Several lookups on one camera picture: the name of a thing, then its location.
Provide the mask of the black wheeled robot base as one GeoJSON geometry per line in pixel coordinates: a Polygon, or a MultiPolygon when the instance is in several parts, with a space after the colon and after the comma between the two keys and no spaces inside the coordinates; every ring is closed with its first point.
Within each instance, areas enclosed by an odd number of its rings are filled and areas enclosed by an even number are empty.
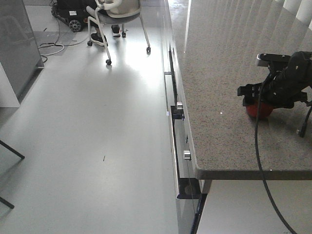
{"type": "Polygon", "coordinates": [[[95,3],[95,0],[52,0],[51,14],[65,23],[72,32],[80,32],[88,24],[86,6],[95,3]]]}

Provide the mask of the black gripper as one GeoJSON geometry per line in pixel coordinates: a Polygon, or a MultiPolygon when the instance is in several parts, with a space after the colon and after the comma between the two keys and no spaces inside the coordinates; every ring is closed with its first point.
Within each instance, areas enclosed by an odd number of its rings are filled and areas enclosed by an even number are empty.
{"type": "MultiPolygon", "coordinates": [[[[312,85],[312,53],[295,52],[284,68],[263,89],[263,101],[274,108],[294,107],[297,101],[309,104],[308,95],[303,89],[312,85]]],[[[244,96],[242,106],[254,105],[259,101],[262,83],[239,86],[238,96],[244,96]]]]}

